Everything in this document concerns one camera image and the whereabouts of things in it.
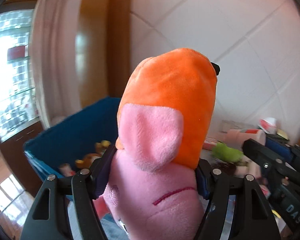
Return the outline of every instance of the metal screw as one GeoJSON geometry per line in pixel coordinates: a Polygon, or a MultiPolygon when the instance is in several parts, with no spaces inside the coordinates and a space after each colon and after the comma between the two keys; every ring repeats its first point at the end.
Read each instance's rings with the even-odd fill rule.
{"type": "Polygon", "coordinates": [[[254,180],[254,177],[253,177],[251,174],[248,174],[248,175],[246,176],[246,179],[247,179],[248,181],[253,181],[253,180],[254,180]]]}
{"type": "Polygon", "coordinates": [[[282,179],[281,180],[282,185],[284,186],[288,186],[289,185],[289,181],[287,179],[282,179]]]}
{"type": "Polygon", "coordinates": [[[212,212],[216,209],[216,205],[215,204],[211,204],[210,208],[209,208],[209,212],[212,212]]]}
{"type": "Polygon", "coordinates": [[[212,173],[214,175],[220,175],[221,174],[221,170],[220,169],[213,169],[212,173]]]}
{"type": "Polygon", "coordinates": [[[81,174],[81,175],[87,175],[87,174],[89,174],[89,172],[90,172],[89,169],[82,169],[82,170],[80,171],[80,174],[81,174]]]}
{"type": "Polygon", "coordinates": [[[50,174],[50,175],[47,177],[47,180],[53,181],[55,178],[56,178],[56,176],[55,176],[54,174],[50,174]]]}

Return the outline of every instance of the wooden floor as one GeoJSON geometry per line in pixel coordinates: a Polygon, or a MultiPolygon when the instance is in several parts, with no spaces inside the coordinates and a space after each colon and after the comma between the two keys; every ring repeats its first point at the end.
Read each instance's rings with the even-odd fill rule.
{"type": "Polygon", "coordinates": [[[19,240],[33,203],[0,157],[0,225],[13,240],[19,240]]]}

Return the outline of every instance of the black tool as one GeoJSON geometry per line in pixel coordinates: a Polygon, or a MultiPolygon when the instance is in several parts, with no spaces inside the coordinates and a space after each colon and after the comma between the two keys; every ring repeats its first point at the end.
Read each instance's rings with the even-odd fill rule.
{"type": "Polygon", "coordinates": [[[293,168],[300,172],[300,146],[291,146],[275,139],[267,138],[266,147],[279,154],[293,168]]]}
{"type": "MultiPolygon", "coordinates": [[[[106,188],[115,152],[115,146],[110,146],[90,169],[83,169],[72,177],[48,176],[31,207],[21,240],[72,240],[66,195],[73,195],[82,239],[107,240],[92,199],[98,198],[106,188]]],[[[229,239],[280,239],[271,208],[252,175],[234,178],[212,169],[206,160],[200,160],[195,172],[198,192],[209,200],[195,240],[220,238],[229,195],[236,195],[229,239]]]]}
{"type": "Polygon", "coordinates": [[[291,231],[297,233],[295,237],[300,237],[300,173],[287,167],[283,157],[252,139],[245,141],[242,149],[267,178],[269,203],[291,231]]]}

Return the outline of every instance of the wooden cabinet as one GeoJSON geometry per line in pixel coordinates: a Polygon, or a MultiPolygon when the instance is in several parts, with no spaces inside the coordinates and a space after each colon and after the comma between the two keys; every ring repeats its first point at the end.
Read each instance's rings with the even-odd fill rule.
{"type": "Polygon", "coordinates": [[[23,144],[36,137],[43,130],[38,118],[20,126],[18,132],[7,140],[0,141],[0,155],[23,188],[35,196],[41,187],[41,180],[29,164],[23,144]]]}

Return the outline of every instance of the orange plush hat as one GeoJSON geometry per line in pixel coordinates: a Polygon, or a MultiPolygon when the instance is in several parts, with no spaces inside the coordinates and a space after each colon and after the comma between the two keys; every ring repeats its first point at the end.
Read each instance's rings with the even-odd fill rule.
{"type": "MultiPolygon", "coordinates": [[[[166,106],[183,115],[183,137],[172,162],[195,169],[215,104],[217,75],[211,62],[192,49],[175,49],[143,60],[132,73],[118,110],[125,104],[166,106]]],[[[123,149],[120,139],[117,149],[123,149]]]]}

